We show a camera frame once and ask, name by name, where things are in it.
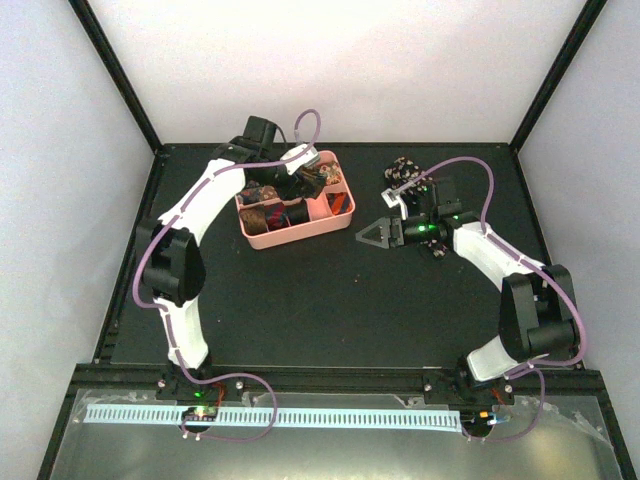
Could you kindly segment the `brown green patterned tie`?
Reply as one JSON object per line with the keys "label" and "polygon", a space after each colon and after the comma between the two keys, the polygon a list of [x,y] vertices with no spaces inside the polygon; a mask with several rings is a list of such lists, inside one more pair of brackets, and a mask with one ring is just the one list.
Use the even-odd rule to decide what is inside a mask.
{"label": "brown green patterned tie", "polygon": [[295,193],[300,198],[317,199],[326,186],[326,176],[318,170],[301,167],[294,173],[294,177]]}

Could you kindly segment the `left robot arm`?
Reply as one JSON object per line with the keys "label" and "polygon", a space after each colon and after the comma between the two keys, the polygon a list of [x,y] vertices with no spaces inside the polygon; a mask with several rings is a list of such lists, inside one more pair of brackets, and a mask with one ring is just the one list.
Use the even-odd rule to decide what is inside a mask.
{"label": "left robot arm", "polygon": [[206,269],[201,241],[222,209],[249,181],[264,172],[270,181],[289,180],[304,166],[313,164],[321,117],[315,109],[301,113],[294,124],[296,145],[272,157],[271,142],[279,125],[251,116],[241,136],[218,145],[198,180],[173,207],[151,222],[137,226],[142,254],[131,287],[137,306],[159,313],[168,343],[168,359],[182,371],[179,386],[193,399],[207,397],[215,383],[231,374],[215,377],[207,369],[209,347],[204,340],[198,297]]}

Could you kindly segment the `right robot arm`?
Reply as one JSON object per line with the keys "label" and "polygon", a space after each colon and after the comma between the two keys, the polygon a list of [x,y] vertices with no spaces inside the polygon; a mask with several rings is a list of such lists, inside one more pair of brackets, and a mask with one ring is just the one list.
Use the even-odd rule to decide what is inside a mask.
{"label": "right robot arm", "polygon": [[454,253],[500,293],[497,335],[458,363],[454,388],[461,400],[479,402],[492,382],[549,363],[553,353],[581,351],[584,328],[565,267],[545,265],[503,240],[463,207],[448,178],[429,180],[414,194],[406,186],[388,188],[382,198],[399,214],[377,219],[357,233],[357,241],[383,249],[419,244],[437,258]]}

